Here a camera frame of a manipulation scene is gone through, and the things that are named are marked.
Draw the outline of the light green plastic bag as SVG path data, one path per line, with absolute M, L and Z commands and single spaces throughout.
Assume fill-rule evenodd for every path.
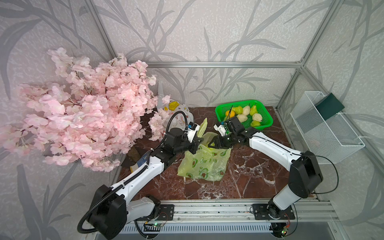
M 213 149 L 208 144 L 218 134 L 207 132 L 208 119 L 204 119 L 198 131 L 198 137 L 204 139 L 195 154 L 189 151 L 178 167 L 178 176 L 194 180 L 203 179 L 206 181 L 220 181 L 226 170 L 231 149 Z

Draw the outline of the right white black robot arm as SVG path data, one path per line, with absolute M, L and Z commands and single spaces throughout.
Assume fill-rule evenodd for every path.
M 209 143 L 210 148 L 230 149 L 236 144 L 247 145 L 275 160 L 289 172 L 288 184 L 266 206 L 267 216 L 278 220 L 292 204 L 306 199 L 324 180 L 318 158 L 310 151 L 300 152 L 286 147 L 256 128 L 245 128 L 237 117 L 218 122 L 214 129 L 219 133 Z

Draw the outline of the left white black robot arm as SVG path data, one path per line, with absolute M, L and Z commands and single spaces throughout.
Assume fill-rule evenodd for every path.
M 155 216 L 160 201 L 143 197 L 134 201 L 134 196 L 152 179 L 166 170 L 180 153 L 198 150 L 202 138 L 197 136 L 200 126 L 190 123 L 185 130 L 172 128 L 154 149 L 143 156 L 144 163 L 132 174 L 110 187 L 102 185 L 95 192 L 90 209 L 80 219 L 77 231 L 80 234 L 99 232 L 112 240 L 126 224 L 137 219 Z

